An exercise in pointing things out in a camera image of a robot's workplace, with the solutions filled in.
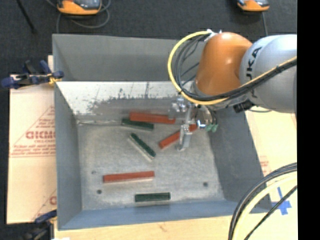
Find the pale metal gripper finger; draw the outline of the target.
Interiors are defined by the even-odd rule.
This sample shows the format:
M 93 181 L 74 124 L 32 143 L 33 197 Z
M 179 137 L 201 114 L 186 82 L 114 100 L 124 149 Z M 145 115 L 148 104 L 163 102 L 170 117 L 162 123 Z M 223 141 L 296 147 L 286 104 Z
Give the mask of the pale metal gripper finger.
M 178 97 L 172 100 L 168 109 L 168 118 L 181 119 L 187 111 L 186 100 L 184 98 Z
M 189 147 L 193 134 L 190 130 L 190 126 L 191 125 L 184 124 L 180 127 L 178 142 L 175 146 L 176 150 L 179 152 Z

